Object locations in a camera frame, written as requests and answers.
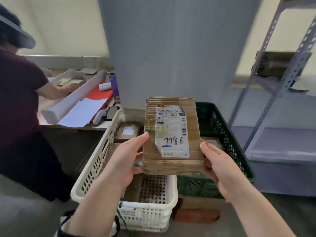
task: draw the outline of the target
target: desk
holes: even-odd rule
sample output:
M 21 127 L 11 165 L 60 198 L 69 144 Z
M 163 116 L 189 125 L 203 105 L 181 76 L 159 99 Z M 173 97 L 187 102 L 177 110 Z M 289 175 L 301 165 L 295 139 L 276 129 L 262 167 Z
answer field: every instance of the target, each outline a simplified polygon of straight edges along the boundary
M 53 73 L 53 77 L 56 77 L 62 73 L 64 73 L 67 70 L 64 69 L 56 69 L 56 70 L 52 70 Z M 88 80 L 90 80 L 92 77 L 94 77 L 96 74 L 94 75 L 87 75 L 86 74 L 86 78 Z M 67 127 L 67 126 L 62 126 L 62 125 L 52 125 L 52 124 L 48 124 L 47 121 L 45 120 L 45 118 L 43 117 L 41 110 L 44 108 L 49 108 L 50 106 L 54 106 L 55 104 L 57 104 L 58 102 L 60 102 L 61 99 L 58 100 L 49 100 L 46 99 L 42 96 L 39 97 L 39 110 L 37 112 L 37 118 L 39 120 L 39 124 L 41 126 L 45 126 L 45 127 L 50 127 L 50 128 L 63 128 L 63 129 L 76 129 L 76 130 L 95 130 L 95 131 L 106 131 L 106 129 L 109 127 L 110 125 L 110 121 L 104 121 L 103 119 L 100 121 L 100 123 L 96 126 L 94 126 L 92 123 L 87 124 L 84 127 L 79 127 L 79 128 L 73 128 L 73 127 Z M 112 105 L 114 103 L 113 100 L 110 101 L 109 105 Z

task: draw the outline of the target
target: worker's arm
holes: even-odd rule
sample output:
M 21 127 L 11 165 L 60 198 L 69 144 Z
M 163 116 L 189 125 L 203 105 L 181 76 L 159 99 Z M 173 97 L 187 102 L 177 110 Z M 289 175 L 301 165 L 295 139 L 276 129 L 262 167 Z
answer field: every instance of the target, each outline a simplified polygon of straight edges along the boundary
M 78 87 L 80 87 L 76 83 L 66 83 L 62 87 L 59 87 L 57 83 L 53 85 L 48 82 L 41 88 L 37 89 L 36 92 L 40 96 L 44 96 L 50 100 L 56 100 L 60 98 L 65 98 L 70 92 L 75 91 Z
M 131 183 L 134 174 L 143 172 L 140 167 L 134 166 L 134 161 L 136 157 L 142 157 L 142 153 L 137 154 L 137 151 L 148 137 L 148 132 L 145 132 L 117 147 L 64 232 L 86 237 L 109 236 L 122 190 Z
M 204 174 L 215 181 L 221 194 L 232 203 L 248 237 L 295 237 L 230 156 L 205 142 L 201 143 L 201 150 L 207 158 Z

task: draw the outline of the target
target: slotted metal upright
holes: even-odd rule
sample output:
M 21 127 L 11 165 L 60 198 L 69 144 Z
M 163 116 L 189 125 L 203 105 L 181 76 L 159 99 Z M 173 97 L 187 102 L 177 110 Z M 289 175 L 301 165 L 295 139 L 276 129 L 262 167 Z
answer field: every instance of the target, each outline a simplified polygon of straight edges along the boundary
M 243 104 L 243 100 L 247 95 L 247 92 L 251 86 L 251 84 L 259 84 L 263 89 L 268 91 L 271 94 L 271 98 L 269 99 L 266 107 L 264 108 L 258 122 L 256 123 L 252 133 L 250 134 L 243 150 L 249 153 L 253 150 L 256 142 L 264 131 L 264 128 L 268 126 L 271 117 L 273 116 L 275 110 L 280 107 L 282 104 L 282 99 L 289 98 L 290 96 L 295 96 L 297 94 L 302 93 L 293 93 L 290 92 L 289 87 L 293 83 L 295 77 L 297 76 L 299 70 L 304 68 L 310 51 L 316 41 L 316 16 L 314 17 L 310 27 L 308 28 L 302 42 L 300 43 L 295 55 L 290 61 L 289 67 L 286 69 L 284 75 L 279 80 L 276 77 L 268 77 L 262 78 L 256 75 L 259 65 L 262 61 L 265 50 L 269 44 L 271 36 L 274 32 L 275 26 L 278 22 L 278 19 L 281 13 L 289 8 L 315 8 L 316 0 L 280 0 L 280 3 L 277 7 L 277 10 L 272 19 L 271 25 L 268 29 L 267 35 L 263 41 L 262 47 L 257 55 L 255 63 L 252 67 L 250 78 L 247 82 L 246 87 L 243 89 L 231 119 L 229 121 L 230 127 L 234 125 L 235 119 L 239 113 L 239 109 Z

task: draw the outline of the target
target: green cable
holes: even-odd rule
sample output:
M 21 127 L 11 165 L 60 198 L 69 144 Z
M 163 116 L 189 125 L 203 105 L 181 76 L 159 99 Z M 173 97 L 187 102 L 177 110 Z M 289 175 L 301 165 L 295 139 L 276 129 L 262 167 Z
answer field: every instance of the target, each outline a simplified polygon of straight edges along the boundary
M 125 222 L 125 220 L 122 218 L 121 213 L 119 212 L 119 208 L 121 208 L 121 207 L 122 207 L 122 201 L 119 202 L 118 209 L 117 209 L 116 212 L 118 213 L 118 216 L 119 216 L 119 217 L 121 218 L 121 220 L 123 221 L 124 226 L 125 226 L 125 228 L 126 228 L 126 230 L 127 230 L 126 222 Z

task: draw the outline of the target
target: finger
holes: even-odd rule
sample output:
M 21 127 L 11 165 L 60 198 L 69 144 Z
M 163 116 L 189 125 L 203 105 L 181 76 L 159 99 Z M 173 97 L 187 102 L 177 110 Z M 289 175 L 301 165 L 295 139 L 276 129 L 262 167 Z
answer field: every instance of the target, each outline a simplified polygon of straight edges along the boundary
M 139 135 L 133 139 L 126 141 L 126 145 L 130 145 L 132 151 L 138 151 L 139 148 L 148 140 L 149 133 L 146 131 L 144 134 Z
M 220 155 L 221 153 L 223 153 L 223 151 L 219 148 L 217 148 L 216 146 L 206 142 L 205 140 L 203 140 L 205 142 L 205 144 L 207 145 L 208 148 L 210 148 L 212 151 L 214 151 L 216 154 Z
M 205 142 L 202 142 L 200 144 L 200 148 L 201 151 L 203 152 L 203 154 L 205 155 L 205 157 L 211 162 L 213 163 L 214 161 L 216 161 L 216 159 L 219 158 L 219 155 L 216 154 L 213 150 L 211 150 L 210 148 L 207 147 Z
M 133 175 L 144 173 L 144 170 L 141 167 L 132 166 Z
M 208 168 L 211 168 L 211 167 L 212 167 L 212 163 L 211 163 L 210 160 L 207 159 L 207 158 L 204 158 L 204 164 L 205 164 L 205 166 L 208 167 Z
M 143 152 L 137 153 L 136 159 L 141 159 L 141 158 L 143 158 Z
M 213 169 L 205 167 L 203 170 L 203 174 L 210 177 L 216 184 L 218 183 L 218 178 Z

